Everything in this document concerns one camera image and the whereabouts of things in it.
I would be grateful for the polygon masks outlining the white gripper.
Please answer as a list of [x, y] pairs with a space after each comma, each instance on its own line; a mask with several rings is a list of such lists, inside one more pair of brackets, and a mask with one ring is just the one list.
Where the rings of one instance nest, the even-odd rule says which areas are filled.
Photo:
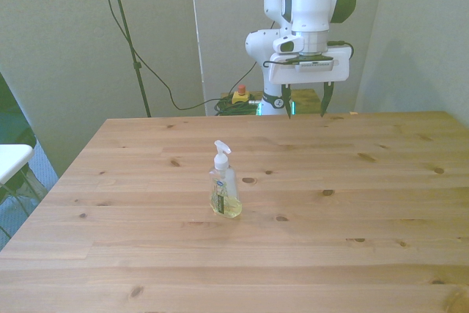
[[287, 116], [291, 118], [290, 84], [324, 83], [320, 116], [327, 112], [333, 96], [334, 82], [345, 81], [349, 77], [350, 47], [329, 48], [324, 56], [300, 58], [298, 54], [273, 54], [267, 62], [268, 81], [282, 84], [281, 93]]

